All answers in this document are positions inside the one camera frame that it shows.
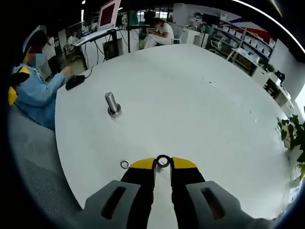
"metal cylinder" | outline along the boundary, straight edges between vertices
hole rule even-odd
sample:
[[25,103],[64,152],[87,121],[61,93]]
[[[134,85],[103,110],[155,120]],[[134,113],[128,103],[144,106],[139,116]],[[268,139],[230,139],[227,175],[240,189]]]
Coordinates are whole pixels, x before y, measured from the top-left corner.
[[115,102],[115,99],[114,99],[114,96],[112,94],[112,92],[107,92],[105,94],[105,98],[106,98],[106,101],[108,103],[108,106],[109,106],[109,109],[110,111],[115,114],[118,112],[118,105],[117,103]]

